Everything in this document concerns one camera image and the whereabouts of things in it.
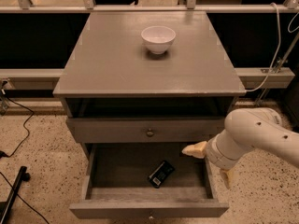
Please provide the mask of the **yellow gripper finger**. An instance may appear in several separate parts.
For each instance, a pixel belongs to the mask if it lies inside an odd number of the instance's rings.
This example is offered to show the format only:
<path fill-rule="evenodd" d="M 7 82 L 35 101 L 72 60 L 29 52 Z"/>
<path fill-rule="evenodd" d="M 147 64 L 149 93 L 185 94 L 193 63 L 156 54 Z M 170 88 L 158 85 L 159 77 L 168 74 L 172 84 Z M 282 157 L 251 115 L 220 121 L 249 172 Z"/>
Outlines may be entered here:
<path fill-rule="evenodd" d="M 197 159 L 203 159 L 206 156 L 207 141 L 202 141 L 193 145 L 188 145 L 182 149 L 182 153 Z"/>
<path fill-rule="evenodd" d="M 234 169 L 220 169 L 220 175 L 227 189 L 230 189 L 234 183 Z"/>

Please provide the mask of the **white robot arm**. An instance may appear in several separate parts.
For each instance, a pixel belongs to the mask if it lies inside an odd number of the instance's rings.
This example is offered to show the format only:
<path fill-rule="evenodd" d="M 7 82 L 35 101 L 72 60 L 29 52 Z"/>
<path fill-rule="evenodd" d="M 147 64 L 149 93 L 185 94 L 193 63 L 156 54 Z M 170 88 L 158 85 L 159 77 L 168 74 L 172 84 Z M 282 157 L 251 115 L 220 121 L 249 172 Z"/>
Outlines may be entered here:
<path fill-rule="evenodd" d="M 186 146 L 182 153 L 197 159 L 207 157 L 220 169 L 221 178 L 229 189 L 234 180 L 234 167 L 255 148 L 299 167 L 299 133 L 283 128 L 279 113 L 266 107 L 230 112 L 221 133 L 209 141 Z"/>

